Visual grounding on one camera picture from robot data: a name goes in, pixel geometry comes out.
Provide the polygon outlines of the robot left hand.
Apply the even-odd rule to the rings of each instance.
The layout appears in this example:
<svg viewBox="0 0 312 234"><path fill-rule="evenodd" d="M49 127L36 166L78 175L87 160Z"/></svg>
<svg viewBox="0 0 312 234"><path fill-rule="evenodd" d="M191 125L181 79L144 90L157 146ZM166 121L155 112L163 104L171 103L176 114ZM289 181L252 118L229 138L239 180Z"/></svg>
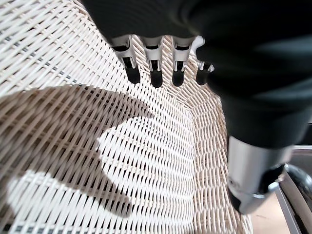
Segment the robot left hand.
<svg viewBox="0 0 312 234"><path fill-rule="evenodd" d="M202 36L200 79L220 96L228 133L228 194L241 214L277 187L312 116L309 0L85 0L104 38Z"/></svg>

